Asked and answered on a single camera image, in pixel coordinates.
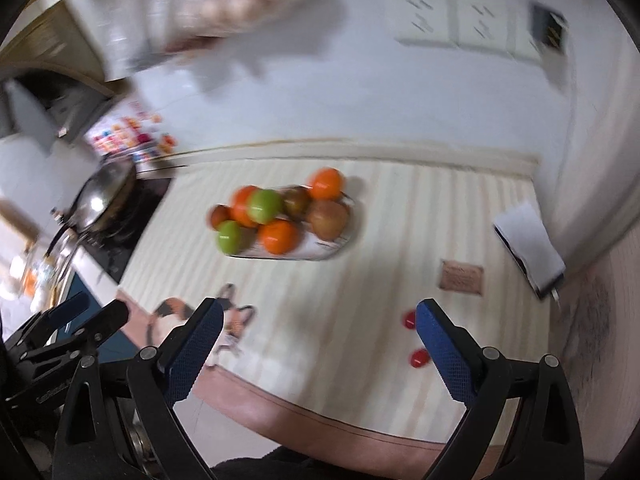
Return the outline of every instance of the brown fruit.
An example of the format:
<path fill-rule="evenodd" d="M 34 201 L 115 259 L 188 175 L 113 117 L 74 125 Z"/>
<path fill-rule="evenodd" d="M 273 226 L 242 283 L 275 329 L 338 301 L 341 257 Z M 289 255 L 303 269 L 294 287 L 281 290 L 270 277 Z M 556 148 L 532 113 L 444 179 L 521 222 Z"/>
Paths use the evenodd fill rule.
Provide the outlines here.
<path fill-rule="evenodd" d="M 347 209 L 331 200 L 313 202 L 306 215 L 313 233 L 325 242 L 334 241 L 347 225 L 349 213 Z"/>
<path fill-rule="evenodd" d="M 284 211 L 292 220 L 302 220 L 311 203 L 306 187 L 296 186 L 284 193 Z"/>
<path fill-rule="evenodd" d="M 209 225 L 216 231 L 226 220 L 231 220 L 231 210 L 226 205 L 218 204 L 209 212 Z"/>

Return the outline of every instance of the metal pot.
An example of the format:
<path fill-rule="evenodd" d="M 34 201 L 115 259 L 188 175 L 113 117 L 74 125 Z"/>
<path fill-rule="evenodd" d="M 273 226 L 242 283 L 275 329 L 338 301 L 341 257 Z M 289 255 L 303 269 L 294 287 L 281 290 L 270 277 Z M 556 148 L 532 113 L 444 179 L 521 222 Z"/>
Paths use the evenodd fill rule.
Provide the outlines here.
<path fill-rule="evenodd" d="M 84 183 L 66 213 L 53 212 L 62 224 L 49 245 L 51 254 L 60 237 L 72 229 L 79 240 L 106 229 L 125 205 L 136 184 L 136 165 L 128 156 L 106 162 Z"/>

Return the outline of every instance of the stove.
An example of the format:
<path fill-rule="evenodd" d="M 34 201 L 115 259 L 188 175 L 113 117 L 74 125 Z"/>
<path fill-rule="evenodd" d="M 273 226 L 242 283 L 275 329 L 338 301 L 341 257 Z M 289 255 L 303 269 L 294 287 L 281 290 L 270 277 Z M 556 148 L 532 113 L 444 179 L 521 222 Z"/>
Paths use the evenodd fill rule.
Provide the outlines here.
<path fill-rule="evenodd" d="M 170 178 L 137 180 L 127 203 L 108 229 L 93 234 L 82 247 L 120 283 L 136 245 L 171 184 Z"/>

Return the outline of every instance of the cork coaster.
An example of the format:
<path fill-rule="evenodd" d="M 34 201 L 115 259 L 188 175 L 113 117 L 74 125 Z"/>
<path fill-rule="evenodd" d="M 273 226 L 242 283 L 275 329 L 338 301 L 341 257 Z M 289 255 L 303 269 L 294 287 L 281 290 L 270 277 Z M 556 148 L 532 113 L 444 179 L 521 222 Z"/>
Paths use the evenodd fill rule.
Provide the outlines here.
<path fill-rule="evenodd" d="M 484 268 L 480 266 L 444 260 L 439 287 L 442 290 L 482 296 L 483 279 Z"/>

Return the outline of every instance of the striped tablecloth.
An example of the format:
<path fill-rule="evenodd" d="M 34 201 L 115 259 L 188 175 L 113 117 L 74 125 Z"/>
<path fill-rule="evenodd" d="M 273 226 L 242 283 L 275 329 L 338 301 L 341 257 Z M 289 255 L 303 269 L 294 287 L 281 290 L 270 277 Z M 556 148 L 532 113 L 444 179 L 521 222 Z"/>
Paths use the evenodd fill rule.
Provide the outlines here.
<path fill-rule="evenodd" d="M 356 239 L 322 262 L 222 255 L 207 211 L 247 184 L 304 183 L 322 166 L 348 178 L 360 204 Z M 256 307 L 240 353 L 219 364 L 241 379 L 319 415 L 389 435 L 446 442 L 464 412 L 433 365 L 414 369 L 421 343 L 401 323 L 435 298 L 481 346 L 539 360 L 548 340 L 548 301 L 539 302 L 492 229 L 524 200 L 531 181 L 475 171 L 364 160 L 237 160 L 180 176 L 129 263 L 121 288 L 152 312 L 177 296 L 197 306 L 225 283 L 236 303 Z M 439 290 L 442 260 L 484 267 L 484 296 Z M 493 443 L 503 444 L 509 403 Z"/>

